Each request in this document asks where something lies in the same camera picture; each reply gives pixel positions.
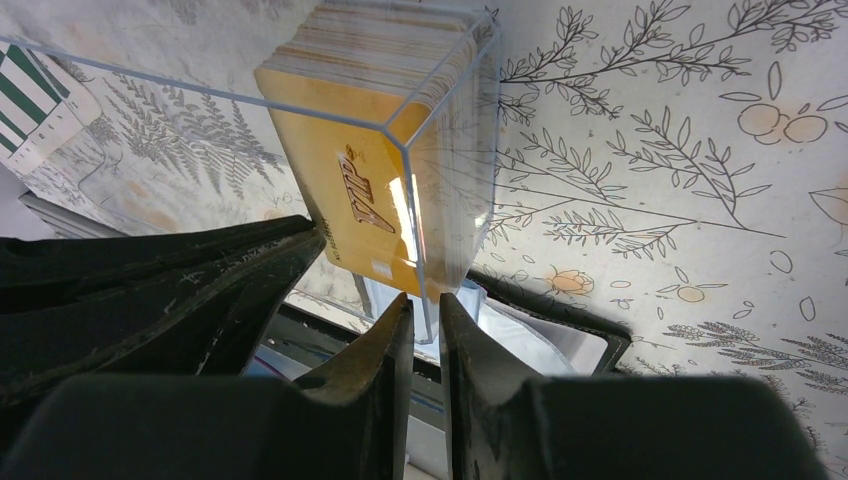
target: yellow vip card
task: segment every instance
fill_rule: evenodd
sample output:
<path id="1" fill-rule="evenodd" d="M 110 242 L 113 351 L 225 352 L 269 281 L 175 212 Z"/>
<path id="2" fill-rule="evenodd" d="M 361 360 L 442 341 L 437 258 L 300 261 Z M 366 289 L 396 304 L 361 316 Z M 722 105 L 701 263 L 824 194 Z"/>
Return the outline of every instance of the yellow vip card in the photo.
<path id="1" fill-rule="evenodd" d="M 401 145 L 416 138 L 404 147 L 406 165 L 401 150 L 379 131 L 269 112 L 309 213 L 327 237 L 328 259 L 414 295 L 422 295 L 423 287 L 438 299 L 446 291 L 445 238 L 454 219 L 436 198 L 444 196 L 436 188 L 443 181 L 437 174 L 445 152 L 473 148 L 457 143 L 450 131 L 451 123 L 473 120 L 473 112 L 458 107 L 461 101 L 443 100 L 477 47 L 463 34 L 462 21 L 413 10 L 318 7 L 254 74 L 267 100 L 354 121 L 382 125 L 403 107 L 387 130 Z M 473 94 L 468 85 L 474 82 L 465 84 L 455 98 Z M 440 104 L 440 113 L 430 118 Z M 432 200 L 421 203 L 419 189 Z M 420 223 L 413 224 L 416 218 Z M 426 272 L 417 270 L 423 259 L 416 235 L 426 239 Z"/>

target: flower drawing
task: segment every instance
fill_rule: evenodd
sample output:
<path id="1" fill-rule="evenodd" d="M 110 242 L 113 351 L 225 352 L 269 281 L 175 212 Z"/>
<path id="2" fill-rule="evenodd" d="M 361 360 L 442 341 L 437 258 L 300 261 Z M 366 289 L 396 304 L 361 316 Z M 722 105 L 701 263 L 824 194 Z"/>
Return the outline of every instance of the flower drawing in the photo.
<path id="1" fill-rule="evenodd" d="M 552 292 L 556 295 L 560 293 L 586 295 L 595 288 L 595 281 L 592 280 L 592 277 L 579 270 L 560 272 L 554 267 L 554 274 L 546 278 L 545 281 L 551 287 L 548 293 Z"/>

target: botanical wallpaper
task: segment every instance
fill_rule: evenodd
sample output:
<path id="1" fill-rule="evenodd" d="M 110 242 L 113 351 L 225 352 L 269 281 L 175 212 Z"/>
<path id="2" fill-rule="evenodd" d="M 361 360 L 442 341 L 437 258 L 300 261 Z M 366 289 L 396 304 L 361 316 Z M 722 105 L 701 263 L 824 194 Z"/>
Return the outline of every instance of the botanical wallpaper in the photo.
<path id="1" fill-rule="evenodd" d="M 505 48 L 473 268 L 632 329 L 623 371 L 766 382 L 848 478 L 848 0 L 465 1 Z M 103 116 L 40 196 L 133 234 L 303 211 L 262 109 L 62 64 Z M 360 308 L 325 264 L 305 290 Z"/>

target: black plastic part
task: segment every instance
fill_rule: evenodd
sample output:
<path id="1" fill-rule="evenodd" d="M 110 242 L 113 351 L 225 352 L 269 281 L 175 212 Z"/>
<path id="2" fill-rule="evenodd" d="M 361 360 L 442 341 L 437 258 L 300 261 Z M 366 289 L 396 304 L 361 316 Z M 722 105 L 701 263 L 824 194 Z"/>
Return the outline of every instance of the black plastic part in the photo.
<path id="1" fill-rule="evenodd" d="M 84 375 L 36 411 L 4 480 L 400 479 L 412 308 L 293 383 L 271 377 Z"/>
<path id="2" fill-rule="evenodd" d="M 180 235 L 0 239 L 0 452 L 71 375 L 241 372 L 323 246 L 303 217 Z"/>
<path id="3" fill-rule="evenodd" d="M 774 392 L 733 378 L 544 378 L 440 306 L 451 477 L 824 479 Z"/>

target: clear acrylic box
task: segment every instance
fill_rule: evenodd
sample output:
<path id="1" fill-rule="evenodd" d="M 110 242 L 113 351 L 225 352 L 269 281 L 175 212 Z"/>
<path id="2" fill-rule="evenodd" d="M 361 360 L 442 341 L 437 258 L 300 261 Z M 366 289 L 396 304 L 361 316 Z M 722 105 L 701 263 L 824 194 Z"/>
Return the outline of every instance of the clear acrylic box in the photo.
<path id="1" fill-rule="evenodd" d="M 492 213 L 501 44 L 486 12 L 335 0 L 5 0 L 0 40 L 117 72 L 136 92 L 128 101 L 173 126 L 150 132 L 159 148 L 187 139 L 194 154 L 240 176 L 241 188 L 268 190 L 267 171 L 293 171 L 330 244 L 313 275 L 347 290 L 361 275 L 420 297 L 416 341 L 433 341 L 439 294 L 459 287 Z M 197 115 L 192 102 L 215 113 Z M 264 141 L 246 117 L 266 119 Z M 130 182 L 204 175 L 99 151 L 102 164 L 79 188 L 122 215 L 133 216 L 121 200 Z M 185 208 L 203 208 L 189 190 Z M 303 290 L 366 322 L 380 313 L 333 288 Z"/>

